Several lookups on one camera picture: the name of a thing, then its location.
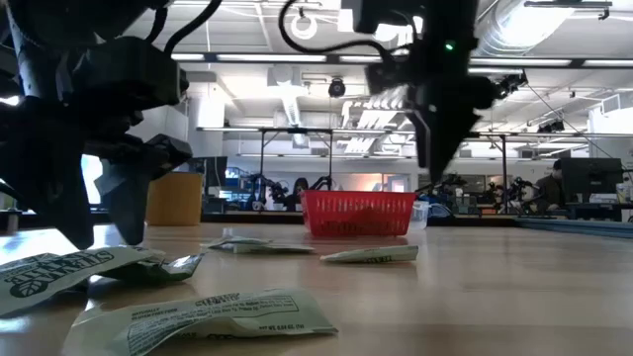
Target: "desk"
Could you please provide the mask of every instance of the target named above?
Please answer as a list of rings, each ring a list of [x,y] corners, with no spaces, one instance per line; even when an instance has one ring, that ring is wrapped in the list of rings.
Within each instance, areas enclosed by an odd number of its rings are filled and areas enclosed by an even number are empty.
[[[633,209],[633,204],[612,203],[569,203],[565,206],[569,210],[569,219],[611,219],[622,221],[622,211]]]
[[[181,256],[223,225],[150,227],[145,246]],[[211,252],[194,277],[162,289],[101,279],[88,297],[57,296],[0,319],[1,355],[56,354],[86,305],[109,308],[271,287],[301,287],[337,336],[167,342],[151,355],[630,355],[633,242],[521,228],[430,227],[406,238],[312,241],[300,225],[234,225],[234,234],[311,243],[319,253],[381,244],[420,246],[415,263],[324,265],[316,256]],[[109,226],[99,245],[116,244]],[[0,238],[0,263],[70,244],[54,230]]]

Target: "white container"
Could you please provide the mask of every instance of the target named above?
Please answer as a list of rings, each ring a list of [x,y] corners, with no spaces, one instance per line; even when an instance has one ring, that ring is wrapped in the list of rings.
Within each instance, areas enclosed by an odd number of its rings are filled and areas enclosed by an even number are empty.
[[[428,202],[413,202],[413,210],[411,211],[411,222],[409,229],[424,229],[428,220]]]

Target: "red plastic basket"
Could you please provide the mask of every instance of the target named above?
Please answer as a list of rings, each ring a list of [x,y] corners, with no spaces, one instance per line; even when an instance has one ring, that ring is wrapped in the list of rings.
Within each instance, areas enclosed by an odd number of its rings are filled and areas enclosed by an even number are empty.
[[[304,191],[306,227],[315,236],[404,235],[415,193]]]

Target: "wooden block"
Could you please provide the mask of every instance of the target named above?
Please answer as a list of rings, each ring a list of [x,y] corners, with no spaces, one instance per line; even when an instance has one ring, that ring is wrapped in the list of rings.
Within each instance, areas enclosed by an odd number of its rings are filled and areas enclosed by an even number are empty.
[[[149,184],[145,220],[149,225],[200,224],[202,175],[170,172]]]

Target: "small white packet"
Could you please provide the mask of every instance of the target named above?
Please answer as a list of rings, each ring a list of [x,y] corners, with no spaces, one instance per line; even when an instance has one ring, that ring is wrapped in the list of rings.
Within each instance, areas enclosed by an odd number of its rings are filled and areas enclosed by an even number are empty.
[[[104,247],[62,256],[43,254],[30,257],[32,263],[27,259],[0,266],[0,315],[34,306],[92,275],[151,257],[128,247]]]
[[[227,237],[219,238],[211,242],[210,244],[205,244],[203,246],[208,247],[208,248],[220,249],[222,248],[222,245],[226,243],[263,245],[263,244],[270,243],[270,240],[263,240],[259,238],[253,238],[253,237],[227,236]]]
[[[385,263],[414,261],[417,258],[417,246],[391,246],[344,251],[321,256],[325,262]]]
[[[233,253],[312,253],[315,251],[312,247],[297,244],[243,244],[243,243],[226,243],[222,249],[232,251]]]
[[[314,251],[309,246],[271,243],[270,240],[241,236],[223,237],[203,246],[232,253],[311,253]]]
[[[97,307],[73,323],[63,354],[142,356],[170,337],[225,339],[335,332],[307,292],[270,290],[109,312]]]

